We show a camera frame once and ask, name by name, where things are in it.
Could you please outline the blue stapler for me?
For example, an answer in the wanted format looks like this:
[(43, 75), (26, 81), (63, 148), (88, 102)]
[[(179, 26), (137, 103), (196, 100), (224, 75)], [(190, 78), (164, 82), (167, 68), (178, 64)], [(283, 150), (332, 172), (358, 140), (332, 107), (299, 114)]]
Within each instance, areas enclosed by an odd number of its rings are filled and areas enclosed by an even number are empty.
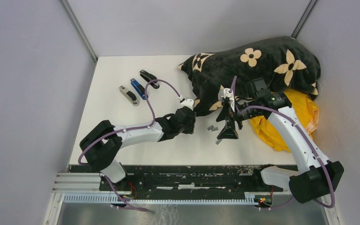
[(146, 100), (149, 98), (145, 88), (134, 78), (130, 80), (132, 87), (135, 89), (135, 91), (138, 93), (138, 95), (141, 97), (141, 99)]

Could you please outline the beige stapler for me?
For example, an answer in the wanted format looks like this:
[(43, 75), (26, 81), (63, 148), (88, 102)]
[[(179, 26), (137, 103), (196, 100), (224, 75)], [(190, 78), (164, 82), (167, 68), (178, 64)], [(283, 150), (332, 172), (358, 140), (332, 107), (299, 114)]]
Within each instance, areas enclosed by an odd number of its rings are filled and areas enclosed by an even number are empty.
[(139, 105), (137, 96), (132, 91), (127, 89), (125, 86), (121, 85), (119, 87), (119, 91), (133, 106)]

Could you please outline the black stapler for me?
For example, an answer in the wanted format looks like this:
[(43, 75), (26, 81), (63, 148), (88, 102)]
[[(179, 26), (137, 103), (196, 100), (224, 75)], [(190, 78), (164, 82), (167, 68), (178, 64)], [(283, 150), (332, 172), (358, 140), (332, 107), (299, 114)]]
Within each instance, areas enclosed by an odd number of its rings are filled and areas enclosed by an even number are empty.
[(159, 89), (160, 85), (156, 81), (157, 77), (153, 74), (147, 72), (146, 70), (140, 70), (140, 76), (143, 78), (146, 82), (150, 82), (150, 86), (152, 86), (154, 89)]

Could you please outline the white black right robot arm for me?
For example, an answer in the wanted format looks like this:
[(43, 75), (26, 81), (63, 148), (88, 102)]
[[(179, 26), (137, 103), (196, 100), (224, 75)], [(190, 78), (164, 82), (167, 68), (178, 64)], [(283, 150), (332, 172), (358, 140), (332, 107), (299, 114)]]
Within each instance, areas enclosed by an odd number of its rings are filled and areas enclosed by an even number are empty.
[(234, 79), (230, 88), (221, 88), (218, 100), (222, 103), (217, 122), (225, 121), (217, 140), (238, 139), (237, 129), (245, 120), (263, 116), (279, 132), (296, 162), (297, 170), (263, 165), (254, 170), (252, 186), (264, 191), (269, 186), (289, 190), (299, 203), (315, 201), (325, 208), (335, 206), (334, 192), (344, 173), (339, 161), (332, 162), (314, 143), (302, 126), (291, 101), (283, 92), (272, 93), (262, 78), (248, 83), (247, 96), (251, 101), (238, 104)]

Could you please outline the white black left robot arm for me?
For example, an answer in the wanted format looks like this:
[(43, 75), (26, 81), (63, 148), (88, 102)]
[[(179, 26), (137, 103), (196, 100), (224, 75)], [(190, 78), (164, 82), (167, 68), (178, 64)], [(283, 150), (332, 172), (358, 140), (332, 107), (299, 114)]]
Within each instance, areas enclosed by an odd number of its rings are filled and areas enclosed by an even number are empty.
[(128, 187), (129, 179), (123, 165), (115, 159), (119, 150), (140, 143), (171, 140), (179, 134), (192, 134), (194, 128), (195, 112), (186, 106), (144, 124), (115, 126), (103, 120), (81, 140), (82, 153), (78, 162), (85, 158), (93, 172), (103, 174), (116, 190), (122, 191)]

